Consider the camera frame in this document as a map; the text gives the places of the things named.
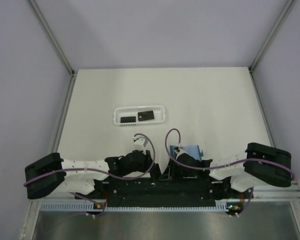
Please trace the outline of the blue leather card holder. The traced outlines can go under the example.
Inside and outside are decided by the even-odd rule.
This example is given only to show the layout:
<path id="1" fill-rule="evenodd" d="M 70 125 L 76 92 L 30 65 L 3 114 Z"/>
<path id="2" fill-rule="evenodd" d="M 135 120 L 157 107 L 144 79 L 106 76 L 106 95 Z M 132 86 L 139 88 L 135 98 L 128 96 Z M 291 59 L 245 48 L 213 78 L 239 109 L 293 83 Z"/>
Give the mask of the blue leather card holder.
<path id="1" fill-rule="evenodd" d="M 176 148 L 176 145 L 169 146 L 170 154 L 174 159 L 177 159 L 178 155 Z M 180 148 L 197 161 L 202 161 L 203 151 L 200 150 L 200 147 L 198 145 L 181 146 Z"/>

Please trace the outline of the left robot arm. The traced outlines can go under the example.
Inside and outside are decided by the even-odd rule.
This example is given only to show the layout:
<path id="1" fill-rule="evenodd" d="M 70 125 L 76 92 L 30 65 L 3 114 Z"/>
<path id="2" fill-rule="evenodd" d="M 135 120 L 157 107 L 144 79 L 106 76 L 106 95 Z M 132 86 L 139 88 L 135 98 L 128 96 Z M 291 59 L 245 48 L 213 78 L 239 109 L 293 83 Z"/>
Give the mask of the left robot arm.
<path id="1" fill-rule="evenodd" d="M 24 173 L 27 198 L 37 200 L 61 193 L 96 199 L 103 194 L 101 183 L 107 178 L 129 181 L 149 174 L 157 180 L 161 171 L 150 151 L 134 150 L 124 156 L 95 161 L 68 160 L 54 152 L 26 166 Z"/>

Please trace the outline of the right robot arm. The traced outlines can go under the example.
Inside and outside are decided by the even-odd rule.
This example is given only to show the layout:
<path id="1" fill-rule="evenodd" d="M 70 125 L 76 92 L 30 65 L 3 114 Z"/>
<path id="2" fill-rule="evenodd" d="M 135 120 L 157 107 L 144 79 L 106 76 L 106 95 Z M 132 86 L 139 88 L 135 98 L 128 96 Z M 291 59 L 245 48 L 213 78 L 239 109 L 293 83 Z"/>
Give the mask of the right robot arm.
<path id="1" fill-rule="evenodd" d="M 166 145 L 168 178 L 175 182 L 195 182 L 229 198 L 258 186 L 288 188 L 295 178 L 291 154 L 287 151 L 249 143 L 247 149 L 227 158 L 203 159 L 198 145 Z"/>

